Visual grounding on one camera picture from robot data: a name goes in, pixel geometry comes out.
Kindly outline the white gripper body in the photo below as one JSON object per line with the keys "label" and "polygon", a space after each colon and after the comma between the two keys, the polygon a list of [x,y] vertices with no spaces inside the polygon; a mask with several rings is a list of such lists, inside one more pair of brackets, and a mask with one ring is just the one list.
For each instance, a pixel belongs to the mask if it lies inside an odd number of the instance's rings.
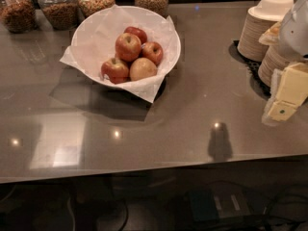
{"label": "white gripper body", "polygon": [[296,0],[284,16],[278,52],[289,61],[308,61],[308,0]]}

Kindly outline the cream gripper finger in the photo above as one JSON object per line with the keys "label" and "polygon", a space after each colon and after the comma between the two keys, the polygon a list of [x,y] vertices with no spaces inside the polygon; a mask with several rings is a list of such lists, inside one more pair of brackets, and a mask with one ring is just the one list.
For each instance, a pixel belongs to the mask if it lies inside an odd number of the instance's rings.
{"label": "cream gripper finger", "polygon": [[291,118],[308,98],[308,64],[291,63],[283,70],[275,69],[271,77],[270,99],[262,122],[275,126]]}
{"label": "cream gripper finger", "polygon": [[280,27],[280,22],[274,23],[259,37],[259,42],[264,45],[277,45],[279,42]]}

